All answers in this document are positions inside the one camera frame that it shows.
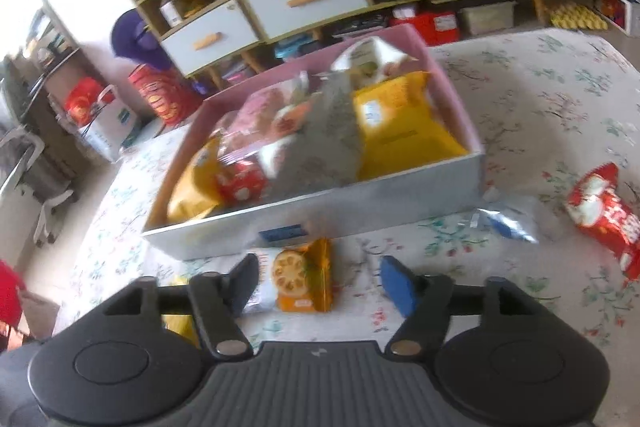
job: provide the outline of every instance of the tile floor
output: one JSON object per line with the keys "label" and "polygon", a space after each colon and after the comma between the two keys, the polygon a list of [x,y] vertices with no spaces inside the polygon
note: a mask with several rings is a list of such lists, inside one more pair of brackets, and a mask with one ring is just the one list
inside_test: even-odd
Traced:
{"label": "tile floor", "polygon": [[[522,29],[532,30],[536,24]],[[600,32],[640,70],[640,39],[628,38],[615,28]],[[55,302],[65,294],[76,256],[95,212],[117,174],[117,166],[97,169],[81,183],[80,199],[72,204],[65,217],[64,227],[53,245],[34,248],[22,259],[22,273],[29,289]]]}

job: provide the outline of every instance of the table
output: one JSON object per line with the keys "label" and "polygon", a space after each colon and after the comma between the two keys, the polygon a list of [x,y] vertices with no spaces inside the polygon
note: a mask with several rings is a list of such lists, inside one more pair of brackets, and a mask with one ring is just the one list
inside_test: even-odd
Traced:
{"label": "table", "polygon": [[[383,296],[380,257],[392,254],[423,273],[480,284],[508,277],[603,350],[609,392],[596,423],[640,425],[640,283],[627,282],[605,248],[578,233],[562,209],[585,172],[613,160],[620,195],[640,210],[640,73],[601,38],[564,30],[493,36],[434,48],[486,144],[486,179],[500,190],[535,194],[561,234],[526,245],[470,230],[463,215],[334,241],[335,310],[326,315],[266,312],[239,321],[254,346],[264,340],[375,339],[402,319]],[[122,165],[84,239],[56,331],[140,275],[161,283],[228,271],[238,255],[174,261],[139,231],[186,129],[140,146]]]}

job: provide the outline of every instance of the metal screw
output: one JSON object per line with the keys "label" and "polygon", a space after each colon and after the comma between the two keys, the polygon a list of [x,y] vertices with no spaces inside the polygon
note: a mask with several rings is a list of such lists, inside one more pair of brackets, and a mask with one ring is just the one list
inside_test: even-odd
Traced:
{"label": "metal screw", "polygon": [[391,352],[399,357],[414,357],[422,347],[415,341],[397,341],[391,344]]}
{"label": "metal screw", "polygon": [[237,357],[242,355],[248,347],[243,341],[222,341],[216,346],[216,351],[226,357]]}

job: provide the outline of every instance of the pink box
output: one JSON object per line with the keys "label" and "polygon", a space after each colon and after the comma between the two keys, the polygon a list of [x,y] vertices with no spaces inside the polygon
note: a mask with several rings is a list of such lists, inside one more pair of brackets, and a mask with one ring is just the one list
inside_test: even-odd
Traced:
{"label": "pink box", "polygon": [[431,72],[430,99],[449,131],[467,149],[467,155],[346,187],[167,226],[166,208],[174,186],[216,122],[228,111],[239,109],[252,92],[292,78],[300,71],[308,71],[311,82],[317,82],[313,74],[328,71],[338,55],[354,42],[346,40],[208,98],[162,182],[143,237],[172,257],[187,260],[238,253],[259,237],[286,237],[294,231],[311,237],[342,237],[472,208],[484,187],[484,149],[462,100],[411,25],[385,28],[367,37],[373,35],[417,59],[406,62],[402,73]]}

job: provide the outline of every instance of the white bag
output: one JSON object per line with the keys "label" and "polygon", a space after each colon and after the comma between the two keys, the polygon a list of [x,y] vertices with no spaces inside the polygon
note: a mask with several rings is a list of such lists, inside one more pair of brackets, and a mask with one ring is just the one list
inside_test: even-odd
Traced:
{"label": "white bag", "polygon": [[[113,92],[114,99],[105,103],[104,96]],[[80,129],[81,135],[91,147],[111,163],[120,157],[120,149],[131,145],[140,132],[140,119],[133,110],[118,98],[118,91],[110,84],[98,95],[95,118]]]}

